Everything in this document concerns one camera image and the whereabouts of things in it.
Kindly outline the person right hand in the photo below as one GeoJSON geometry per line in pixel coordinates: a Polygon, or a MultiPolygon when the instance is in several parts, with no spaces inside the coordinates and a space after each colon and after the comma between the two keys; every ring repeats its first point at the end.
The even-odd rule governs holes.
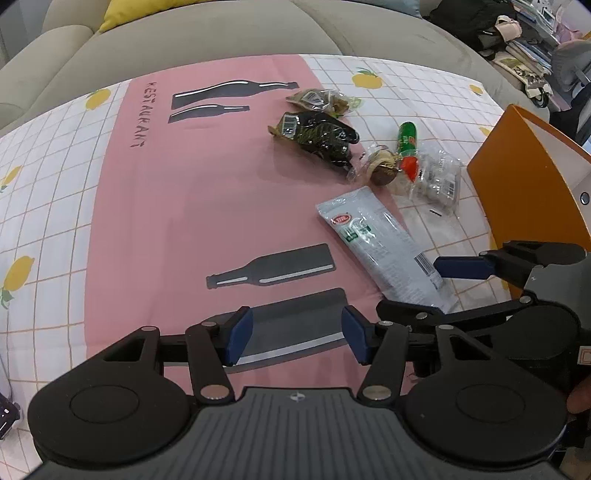
{"type": "Polygon", "coordinates": [[[567,398],[567,410],[579,414],[590,409],[591,405],[591,366],[589,363],[577,364],[566,374],[570,388],[567,398]]]}

